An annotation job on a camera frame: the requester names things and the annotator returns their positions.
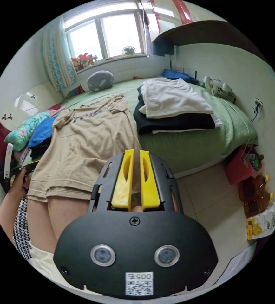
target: camera lens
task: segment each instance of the camera lens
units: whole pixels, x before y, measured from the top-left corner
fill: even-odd
[[[115,262],[115,258],[113,249],[107,245],[97,245],[91,250],[91,259],[99,266],[110,266]]]
[[[161,267],[170,267],[174,265],[180,258],[177,248],[171,245],[160,247],[154,255],[155,262]]]

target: person's hand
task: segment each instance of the person's hand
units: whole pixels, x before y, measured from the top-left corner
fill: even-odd
[[[13,184],[9,190],[9,194],[22,199],[26,194],[26,189],[29,188],[29,175],[25,168],[22,168],[21,172],[15,177]]]

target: pink basket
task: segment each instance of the pink basket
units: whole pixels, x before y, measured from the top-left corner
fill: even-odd
[[[234,158],[225,166],[225,173],[231,185],[235,185],[251,176],[256,177],[262,172],[262,163],[259,162],[259,171],[254,170],[244,153],[244,148],[245,146],[241,146]]]

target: cooking oil bottle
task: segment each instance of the cooking oil bottle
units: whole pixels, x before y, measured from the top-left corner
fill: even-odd
[[[260,194],[265,185],[271,180],[269,174],[265,176],[258,175],[255,178],[251,177],[247,180],[244,180],[238,189],[239,197],[242,202],[252,199],[254,196]]]
[[[260,194],[244,202],[244,213],[247,218],[262,213],[275,199],[275,193],[263,190]]]

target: windowsill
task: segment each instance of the windowsill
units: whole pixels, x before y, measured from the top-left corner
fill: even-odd
[[[115,62],[115,61],[118,61],[118,60],[124,60],[124,59],[129,59],[129,58],[138,58],[138,57],[147,57],[147,55],[145,55],[145,54],[138,54],[138,55],[133,55],[131,57],[119,57],[119,58],[111,59],[111,60],[108,60],[108,61],[105,61],[105,62],[96,63],[93,66],[92,65],[88,66],[88,67],[86,67],[86,68],[84,68],[82,70],[76,71],[76,73],[79,74],[79,73],[82,73],[82,72],[87,71],[89,69],[92,69],[94,67],[98,67],[98,66],[107,64],[109,62]]]

